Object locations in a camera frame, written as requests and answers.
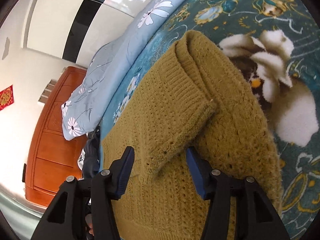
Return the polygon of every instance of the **dark fabric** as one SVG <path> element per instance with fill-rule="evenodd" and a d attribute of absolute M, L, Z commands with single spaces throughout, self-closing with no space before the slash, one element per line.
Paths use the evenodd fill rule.
<path fill-rule="evenodd" d="M 100 145 L 100 126 L 94 130 L 94 135 L 91 139 L 87 140 L 84 146 L 84 162 L 82 174 L 84 179 L 90 179 L 97 175 L 99 172 L 99 145 Z"/>

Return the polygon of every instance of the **red decoration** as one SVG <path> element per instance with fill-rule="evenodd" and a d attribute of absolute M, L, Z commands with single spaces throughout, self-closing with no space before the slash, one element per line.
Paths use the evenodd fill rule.
<path fill-rule="evenodd" d="M 12 86 L 0 92 L 0 111 L 14 103 Z"/>

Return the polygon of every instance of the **teal floral blanket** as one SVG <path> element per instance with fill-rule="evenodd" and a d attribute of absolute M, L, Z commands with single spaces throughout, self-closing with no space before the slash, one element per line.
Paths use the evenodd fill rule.
<path fill-rule="evenodd" d="M 102 138 L 141 78 L 190 29 L 217 44 L 250 83 L 281 158 L 282 220 L 299 239 L 320 209 L 320 31 L 300 0 L 185 0 L 126 74 L 101 121 Z"/>

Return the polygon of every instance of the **human hand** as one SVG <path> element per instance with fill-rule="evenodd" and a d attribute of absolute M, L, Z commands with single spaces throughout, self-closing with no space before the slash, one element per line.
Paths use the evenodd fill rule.
<path fill-rule="evenodd" d="M 89 233 L 94 236 L 92 223 L 89 223 L 88 226 L 90 227 Z"/>

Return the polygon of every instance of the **metal screw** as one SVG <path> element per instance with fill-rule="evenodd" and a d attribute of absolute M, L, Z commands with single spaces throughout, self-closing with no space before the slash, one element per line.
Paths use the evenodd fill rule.
<path fill-rule="evenodd" d="M 221 174 L 221 172 L 219 170 L 217 170 L 217 169 L 212 170 L 211 173 L 214 176 L 219 176 Z"/>
<path fill-rule="evenodd" d="M 110 171 L 109 170 L 102 170 L 101 171 L 101 175 L 102 176 L 108 176 L 110 174 Z"/>
<path fill-rule="evenodd" d="M 248 176 L 247 177 L 247 182 L 250 182 L 250 183 L 254 182 L 254 177 Z"/>
<path fill-rule="evenodd" d="M 68 176 L 67 178 L 66 178 L 66 181 L 67 182 L 73 182 L 75 180 L 75 177 L 74 176 Z"/>

